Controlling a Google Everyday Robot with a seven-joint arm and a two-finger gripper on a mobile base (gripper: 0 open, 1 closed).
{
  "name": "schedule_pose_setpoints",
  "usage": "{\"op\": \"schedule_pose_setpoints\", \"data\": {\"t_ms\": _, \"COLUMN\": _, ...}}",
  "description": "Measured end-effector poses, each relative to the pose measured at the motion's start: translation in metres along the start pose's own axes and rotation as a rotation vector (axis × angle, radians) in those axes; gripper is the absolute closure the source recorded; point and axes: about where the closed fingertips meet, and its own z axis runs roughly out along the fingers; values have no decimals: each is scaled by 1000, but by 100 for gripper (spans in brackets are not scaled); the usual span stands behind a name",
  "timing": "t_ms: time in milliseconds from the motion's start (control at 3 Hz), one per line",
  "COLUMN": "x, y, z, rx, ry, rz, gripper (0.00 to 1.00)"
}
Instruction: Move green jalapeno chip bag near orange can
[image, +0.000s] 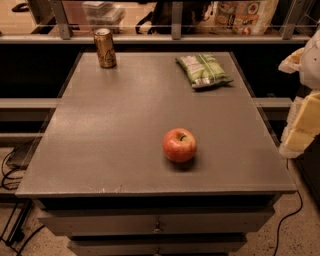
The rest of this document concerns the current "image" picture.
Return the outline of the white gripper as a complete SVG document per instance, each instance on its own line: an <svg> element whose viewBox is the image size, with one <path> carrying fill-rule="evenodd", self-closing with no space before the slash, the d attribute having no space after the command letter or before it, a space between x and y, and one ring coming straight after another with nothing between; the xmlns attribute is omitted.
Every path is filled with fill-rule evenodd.
<svg viewBox="0 0 320 256"><path fill-rule="evenodd" d="M299 72L300 82L315 89L305 98L294 99L281 136L280 155L284 158L297 158L320 134L320 30L304 48L299 48L286 57L278 69L288 74Z"/></svg>

